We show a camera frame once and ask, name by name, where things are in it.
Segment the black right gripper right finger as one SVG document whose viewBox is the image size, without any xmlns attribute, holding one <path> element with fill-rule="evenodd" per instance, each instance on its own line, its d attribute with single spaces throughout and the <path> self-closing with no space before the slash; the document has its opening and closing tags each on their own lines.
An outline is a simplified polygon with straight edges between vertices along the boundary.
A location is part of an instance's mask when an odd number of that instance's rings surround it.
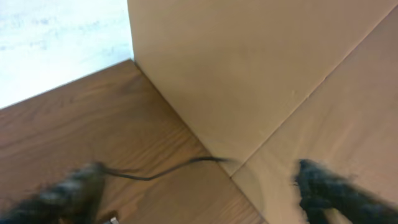
<svg viewBox="0 0 398 224">
<path fill-rule="evenodd" d="M 298 161 L 295 184 L 300 192 L 299 206 L 307 222 L 329 223 L 326 210 L 335 209 L 351 223 L 397 223 L 397 207 L 361 189 L 310 159 Z"/>
</svg>

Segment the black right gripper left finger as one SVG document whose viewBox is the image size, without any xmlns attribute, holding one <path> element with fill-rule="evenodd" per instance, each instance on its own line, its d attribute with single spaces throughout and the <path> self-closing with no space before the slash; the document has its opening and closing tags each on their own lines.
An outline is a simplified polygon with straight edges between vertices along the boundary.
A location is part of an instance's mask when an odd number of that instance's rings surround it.
<svg viewBox="0 0 398 224">
<path fill-rule="evenodd" d="M 18 202 L 1 215 L 1 223 L 94 223 L 104 185 L 104 164 L 88 164 Z"/>
</svg>

